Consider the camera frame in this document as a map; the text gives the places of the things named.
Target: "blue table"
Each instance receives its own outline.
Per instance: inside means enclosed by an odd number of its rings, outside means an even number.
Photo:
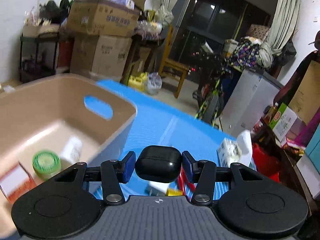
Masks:
[[[202,121],[195,120],[191,115],[119,83],[103,80],[97,84],[121,95],[137,106],[137,116],[120,159],[129,151],[134,151],[138,157],[146,146],[162,145],[175,147],[180,152],[187,150],[196,160],[206,159],[219,165],[217,148],[225,137],[232,138],[231,136]],[[147,185],[147,181],[133,173],[130,182],[121,184],[121,188],[127,199],[129,195],[147,195]],[[214,199],[219,199],[227,190],[227,183],[217,182]],[[188,190],[186,193],[189,196],[192,194]],[[95,192],[95,196],[102,199],[101,188]]]

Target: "mini fridge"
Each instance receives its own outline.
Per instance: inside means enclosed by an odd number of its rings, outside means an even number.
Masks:
[[[267,72],[245,68],[220,116],[223,131],[237,137],[251,130],[282,87]]]

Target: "metal screw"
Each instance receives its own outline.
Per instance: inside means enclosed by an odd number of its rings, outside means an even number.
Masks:
[[[198,194],[195,196],[195,200],[197,202],[205,203],[205,202],[208,202],[210,200],[210,198],[206,194]]]
[[[109,202],[116,203],[122,200],[122,197],[118,194],[110,194],[106,197],[106,200],[108,200]]]

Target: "crosshair logo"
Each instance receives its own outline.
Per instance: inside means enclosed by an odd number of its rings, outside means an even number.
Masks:
[[[154,202],[158,203],[158,204],[161,204],[163,202],[163,199],[161,198],[157,198],[156,200],[154,200]]]

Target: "teal box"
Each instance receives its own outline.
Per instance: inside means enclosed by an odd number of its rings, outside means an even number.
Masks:
[[[320,173],[320,125],[306,147],[305,153]]]

